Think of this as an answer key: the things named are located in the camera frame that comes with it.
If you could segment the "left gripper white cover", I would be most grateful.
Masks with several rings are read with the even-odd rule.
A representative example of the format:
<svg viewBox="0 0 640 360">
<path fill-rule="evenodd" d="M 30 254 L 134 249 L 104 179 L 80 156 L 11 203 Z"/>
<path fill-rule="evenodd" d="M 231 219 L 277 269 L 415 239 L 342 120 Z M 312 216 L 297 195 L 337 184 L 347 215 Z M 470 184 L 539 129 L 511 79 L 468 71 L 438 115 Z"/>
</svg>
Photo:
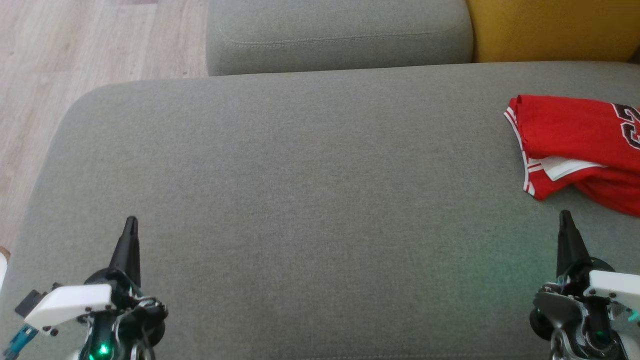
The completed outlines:
<svg viewBox="0 0 640 360">
<path fill-rule="evenodd" d="M 141 287 L 138 219 L 128 216 L 109 268 L 94 273 L 82 285 L 56 287 L 24 321 L 46 333 L 68 321 L 83 321 L 87 333 L 76 360 L 154 360 L 169 310 Z"/>
</svg>

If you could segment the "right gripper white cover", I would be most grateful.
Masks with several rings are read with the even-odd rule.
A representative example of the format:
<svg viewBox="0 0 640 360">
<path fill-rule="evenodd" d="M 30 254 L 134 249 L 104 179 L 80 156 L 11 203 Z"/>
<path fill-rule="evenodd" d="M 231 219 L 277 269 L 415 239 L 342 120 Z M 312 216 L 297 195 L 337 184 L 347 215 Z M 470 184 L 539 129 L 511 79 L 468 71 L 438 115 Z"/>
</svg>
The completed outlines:
<svg viewBox="0 0 640 360">
<path fill-rule="evenodd" d="M 591 258 L 569 210 L 558 217 L 557 280 L 537 290 L 529 324 L 551 360 L 637 360 L 639 338 L 615 329 L 639 324 L 639 276 Z"/>
</svg>

